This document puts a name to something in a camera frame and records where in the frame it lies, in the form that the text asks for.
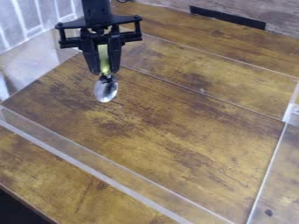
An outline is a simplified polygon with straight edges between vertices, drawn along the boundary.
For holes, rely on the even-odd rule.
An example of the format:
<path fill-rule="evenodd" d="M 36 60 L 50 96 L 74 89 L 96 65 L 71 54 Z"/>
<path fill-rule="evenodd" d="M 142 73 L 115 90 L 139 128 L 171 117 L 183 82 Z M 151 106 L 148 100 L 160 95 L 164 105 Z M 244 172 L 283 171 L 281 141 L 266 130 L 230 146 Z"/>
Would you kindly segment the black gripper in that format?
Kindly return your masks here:
<path fill-rule="evenodd" d="M 99 75 L 100 59 L 99 45 L 107 44 L 110 69 L 115 74 L 120 68 L 122 46 L 126 42 L 135 42 L 143 39 L 140 22 L 143 18 L 135 16 L 119 16 L 111 12 L 110 0 L 82 0 L 83 19 L 87 22 L 91 38 L 80 39 L 80 50 L 88 64 L 90 71 Z M 76 30 L 66 30 L 64 23 L 58 23 L 55 28 L 60 34 L 60 48 L 72 48 L 66 38 L 76 37 L 80 33 Z"/>

